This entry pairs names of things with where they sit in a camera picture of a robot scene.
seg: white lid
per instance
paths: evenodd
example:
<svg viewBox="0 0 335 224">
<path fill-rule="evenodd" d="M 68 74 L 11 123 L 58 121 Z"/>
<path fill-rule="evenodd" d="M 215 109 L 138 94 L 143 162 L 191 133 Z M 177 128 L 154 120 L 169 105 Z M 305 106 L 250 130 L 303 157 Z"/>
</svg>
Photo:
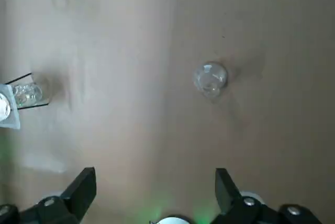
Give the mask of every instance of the white lid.
<svg viewBox="0 0 335 224">
<path fill-rule="evenodd" d="M 8 118 L 10 114 L 10 104 L 4 94 L 0 93 L 0 121 Z"/>
</svg>

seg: metal screw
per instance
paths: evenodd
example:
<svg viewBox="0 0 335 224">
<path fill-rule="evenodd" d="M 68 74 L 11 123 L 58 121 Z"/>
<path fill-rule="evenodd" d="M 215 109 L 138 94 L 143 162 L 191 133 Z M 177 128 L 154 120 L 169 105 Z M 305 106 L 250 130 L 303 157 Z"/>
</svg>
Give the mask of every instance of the metal screw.
<svg viewBox="0 0 335 224">
<path fill-rule="evenodd" d="M 6 214 L 8 212 L 9 212 L 9 207 L 4 206 L 3 208 L 0 209 L 0 216 Z"/>
<path fill-rule="evenodd" d="M 245 198 L 244 203 L 248 205 L 249 207 L 255 205 L 255 200 L 253 198 Z"/>
<path fill-rule="evenodd" d="M 296 207 L 288 207 L 287 210 L 291 215 L 300 215 L 300 210 Z"/>
<path fill-rule="evenodd" d="M 44 205 L 47 207 L 47 206 L 50 206 L 54 203 L 54 199 L 51 198 L 51 199 L 48 199 L 46 202 L 44 202 Z"/>
</svg>

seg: clear glass ball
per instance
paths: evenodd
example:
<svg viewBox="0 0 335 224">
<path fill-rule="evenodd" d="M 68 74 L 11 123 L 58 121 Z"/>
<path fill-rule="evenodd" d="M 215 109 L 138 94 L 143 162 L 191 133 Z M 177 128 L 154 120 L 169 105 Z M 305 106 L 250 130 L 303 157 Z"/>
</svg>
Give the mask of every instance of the clear glass ball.
<svg viewBox="0 0 335 224">
<path fill-rule="evenodd" d="M 208 98 L 215 98 L 228 83 L 226 68 L 216 62 L 207 62 L 196 69 L 193 82 L 197 89 Z"/>
</svg>

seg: green light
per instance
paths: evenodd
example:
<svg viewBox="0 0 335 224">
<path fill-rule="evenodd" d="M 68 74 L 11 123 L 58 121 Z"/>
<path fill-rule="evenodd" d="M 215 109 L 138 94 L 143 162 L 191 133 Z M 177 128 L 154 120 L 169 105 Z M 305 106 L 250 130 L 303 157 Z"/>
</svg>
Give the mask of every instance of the green light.
<svg viewBox="0 0 335 224">
<path fill-rule="evenodd" d="M 194 209 L 193 219 L 196 224 L 209 224 L 218 213 L 216 202 L 208 203 L 205 207 L 196 207 Z"/>
</svg>

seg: white object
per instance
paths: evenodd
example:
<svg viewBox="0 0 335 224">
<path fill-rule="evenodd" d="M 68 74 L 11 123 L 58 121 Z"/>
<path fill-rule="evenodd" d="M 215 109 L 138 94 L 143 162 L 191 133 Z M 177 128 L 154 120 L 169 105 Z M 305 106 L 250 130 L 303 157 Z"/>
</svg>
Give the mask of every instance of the white object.
<svg viewBox="0 0 335 224">
<path fill-rule="evenodd" d="M 0 93 L 0 121 L 8 118 L 10 114 L 10 104 L 4 94 Z"/>
<path fill-rule="evenodd" d="M 160 220 L 157 224 L 189 224 L 189 222 L 176 217 L 167 217 Z"/>
<path fill-rule="evenodd" d="M 21 123 L 20 123 L 20 118 L 19 118 L 19 112 L 17 110 L 17 106 L 15 102 L 15 97 L 13 94 L 13 88 L 10 85 L 0 84 L 0 94 L 2 94 L 2 96 L 4 96 L 7 99 L 9 103 L 9 109 L 10 109 L 10 111 L 7 111 L 8 108 L 6 108 L 5 109 L 6 112 L 2 114 L 3 120 L 0 120 L 0 127 L 20 129 Z"/>
</svg>

